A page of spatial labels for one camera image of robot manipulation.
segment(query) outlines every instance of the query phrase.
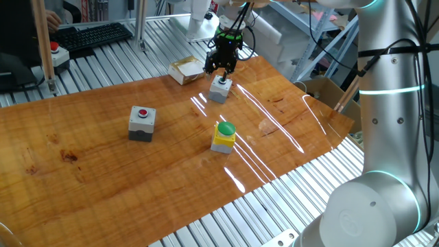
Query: wood grain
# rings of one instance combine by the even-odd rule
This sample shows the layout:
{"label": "wood grain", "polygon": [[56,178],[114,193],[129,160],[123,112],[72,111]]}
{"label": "wood grain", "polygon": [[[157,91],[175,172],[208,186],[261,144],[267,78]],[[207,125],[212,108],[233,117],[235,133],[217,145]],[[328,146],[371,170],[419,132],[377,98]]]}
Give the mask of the wood grain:
{"label": "wood grain", "polygon": [[[330,151],[352,125],[262,57],[231,79],[224,105],[204,101],[204,79],[163,76],[0,109],[0,222],[25,246],[146,246]],[[134,105],[157,109],[151,143],[128,140]],[[237,127],[230,155],[210,151],[222,118]]]}

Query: cardboard box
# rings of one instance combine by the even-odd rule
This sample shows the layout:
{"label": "cardboard box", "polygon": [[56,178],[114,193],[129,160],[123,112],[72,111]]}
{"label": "cardboard box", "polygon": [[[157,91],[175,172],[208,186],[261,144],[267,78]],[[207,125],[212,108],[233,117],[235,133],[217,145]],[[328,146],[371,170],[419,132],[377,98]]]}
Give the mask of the cardboard box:
{"label": "cardboard box", "polygon": [[[332,109],[335,108],[335,105],[337,105],[344,94],[344,91],[328,78],[319,78],[305,81],[303,83],[307,85],[308,93],[317,95],[318,100]],[[305,91],[303,85],[299,83],[295,83],[295,85],[302,91]],[[344,111],[343,115],[355,121],[349,133],[355,134],[361,131],[361,107],[357,102],[351,100],[351,103],[348,105],[348,108]]]}
{"label": "cardboard box", "polygon": [[204,76],[204,64],[194,56],[183,58],[169,65],[168,74],[180,85],[188,84]]}

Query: emergency stop button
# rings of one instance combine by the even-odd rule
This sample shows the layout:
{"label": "emergency stop button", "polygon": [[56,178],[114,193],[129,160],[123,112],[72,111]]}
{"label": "emergency stop button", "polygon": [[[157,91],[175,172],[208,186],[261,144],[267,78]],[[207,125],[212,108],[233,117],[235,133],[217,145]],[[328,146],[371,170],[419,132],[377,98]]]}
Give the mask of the emergency stop button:
{"label": "emergency stop button", "polygon": [[50,42],[50,50],[53,54],[58,53],[59,44],[57,42]]}
{"label": "emergency stop button", "polygon": [[139,110],[139,117],[146,118],[148,116],[148,111],[145,109]]}

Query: black keyboard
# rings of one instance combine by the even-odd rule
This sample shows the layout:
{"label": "black keyboard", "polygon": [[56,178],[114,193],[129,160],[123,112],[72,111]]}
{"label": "black keyboard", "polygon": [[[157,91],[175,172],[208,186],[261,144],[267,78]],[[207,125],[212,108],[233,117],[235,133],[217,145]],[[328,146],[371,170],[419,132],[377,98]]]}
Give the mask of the black keyboard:
{"label": "black keyboard", "polygon": [[120,23],[111,23],[99,27],[77,31],[75,28],[60,30],[50,36],[67,51],[77,51],[131,38],[132,34]]}

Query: black cable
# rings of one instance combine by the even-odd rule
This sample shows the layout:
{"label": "black cable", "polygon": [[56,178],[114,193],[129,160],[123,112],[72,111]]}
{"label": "black cable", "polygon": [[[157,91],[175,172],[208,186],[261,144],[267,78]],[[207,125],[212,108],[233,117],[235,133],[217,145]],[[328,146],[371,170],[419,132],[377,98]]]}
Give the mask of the black cable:
{"label": "black cable", "polygon": [[[428,60],[428,55],[427,55],[427,50],[426,50],[426,37],[427,34],[424,33],[424,29],[422,24],[420,23],[420,18],[419,15],[416,13],[415,8],[413,6],[413,3],[410,0],[406,0],[405,1],[410,9],[410,12],[412,13],[412,16],[415,20],[415,24],[416,24],[416,31],[418,32],[418,39],[420,42],[420,48],[421,48],[421,52],[423,53],[423,62],[424,62],[424,74],[425,74],[425,79],[426,79],[426,85],[428,86],[428,91],[429,91],[429,105],[430,105],[430,121],[431,121],[431,125],[430,125],[430,132],[431,135],[434,135],[434,111],[433,111],[433,107],[434,107],[434,101],[433,101],[433,84],[432,84],[432,79],[431,79],[431,71],[430,71],[430,65],[429,65],[429,60]],[[430,152],[428,154],[428,161],[431,162],[432,158],[433,158],[433,151],[434,151],[434,138],[430,138]]]}
{"label": "black cable", "polygon": [[43,82],[45,81],[45,77],[41,78],[40,82],[34,86],[26,86],[22,88],[10,88],[10,89],[2,89],[0,90],[0,93],[13,93],[13,92],[26,92],[29,90],[37,89]]}
{"label": "black cable", "polygon": [[424,33],[428,32],[428,22],[430,21],[430,12],[431,12],[431,0],[428,0],[427,8],[425,9]]}
{"label": "black cable", "polygon": [[253,16],[253,21],[252,21],[252,23],[250,24],[250,27],[254,27],[254,24],[256,24],[256,19],[259,17],[259,15],[257,15],[256,18],[254,17],[254,14],[253,14],[253,6],[254,6],[254,3],[252,4],[252,8],[250,9],[250,11],[251,11],[251,13],[252,13],[252,16]]}
{"label": "black cable", "polygon": [[156,14],[155,16],[158,16],[158,10],[160,9],[160,4],[162,3],[162,0],[160,0],[157,4],[156,4]]}
{"label": "black cable", "polygon": [[215,35],[214,37],[212,37],[208,43],[207,43],[207,48],[212,49],[215,47],[215,43],[213,43],[213,45],[211,45],[212,41],[214,38],[218,38],[221,34],[225,34],[226,36],[230,33],[230,31],[232,30],[232,28],[236,25],[236,23],[238,22],[239,18],[241,17],[242,13],[244,12],[245,8],[249,6],[249,3],[246,3],[246,5],[244,6],[244,8],[242,9],[242,11],[238,14],[238,17],[235,19],[235,22],[232,24],[232,26],[226,31],[226,32],[219,32],[217,35]]}
{"label": "black cable", "polygon": [[[406,4],[408,4],[410,12],[413,16],[414,22],[415,22],[415,26],[416,26],[416,32],[418,33],[418,41],[420,43],[420,48],[421,48],[421,52],[423,55],[423,65],[424,65],[424,80],[425,80],[425,84],[427,84],[428,86],[428,95],[429,95],[429,105],[430,105],[430,151],[428,150],[428,146],[427,146],[427,134],[425,133],[425,131],[423,131],[423,135],[424,135],[424,145],[425,145],[425,152],[427,154],[427,166],[428,166],[428,175],[427,175],[427,219],[423,225],[423,228],[425,228],[430,219],[431,219],[431,195],[430,195],[430,183],[431,183],[431,160],[433,158],[433,153],[434,153],[434,100],[433,100],[433,82],[431,81],[431,71],[430,71],[430,65],[429,65],[429,60],[428,60],[428,56],[427,56],[427,50],[426,50],[426,44],[427,44],[427,33],[424,32],[425,28],[422,26],[422,23],[420,22],[420,18],[419,15],[416,13],[416,10],[413,6],[413,3],[410,0],[406,0],[405,1]],[[424,121],[423,121],[423,128],[425,128],[425,117],[424,117]]]}
{"label": "black cable", "polygon": [[254,49],[256,49],[256,38],[254,37],[253,29],[249,26],[246,26],[246,28],[248,29],[248,31],[250,31],[250,33],[253,36],[253,49],[252,49],[252,53],[248,56],[248,58],[244,58],[244,59],[238,58],[239,61],[247,61],[247,60],[251,59],[253,57],[253,54],[254,54]]}
{"label": "black cable", "polygon": [[162,2],[162,6],[160,6],[160,10],[158,11],[158,15],[160,16],[162,14],[163,6],[165,5],[165,1]]}
{"label": "black cable", "polygon": [[342,64],[341,62],[339,62],[337,59],[334,58],[334,56],[332,56],[329,52],[327,52],[314,38],[313,35],[313,30],[311,28],[311,0],[308,0],[308,6],[309,6],[309,34],[311,34],[311,38],[313,39],[314,43],[319,46],[319,48],[321,48],[329,57],[331,57],[334,61],[336,61],[336,63],[340,64],[342,67],[345,67],[351,71],[354,71],[355,73],[359,74],[360,72],[357,69],[354,68],[350,68],[344,64]]}
{"label": "black cable", "polygon": [[236,36],[238,35],[239,28],[241,28],[241,24],[242,24],[242,22],[244,21],[244,19],[246,17],[247,10],[248,10],[249,6],[250,6],[250,4],[246,3],[246,5],[244,6],[244,9],[242,10],[242,13],[241,13],[242,17],[241,17],[241,20],[239,21],[239,25],[238,25],[237,31],[235,32],[234,40],[236,40]]}

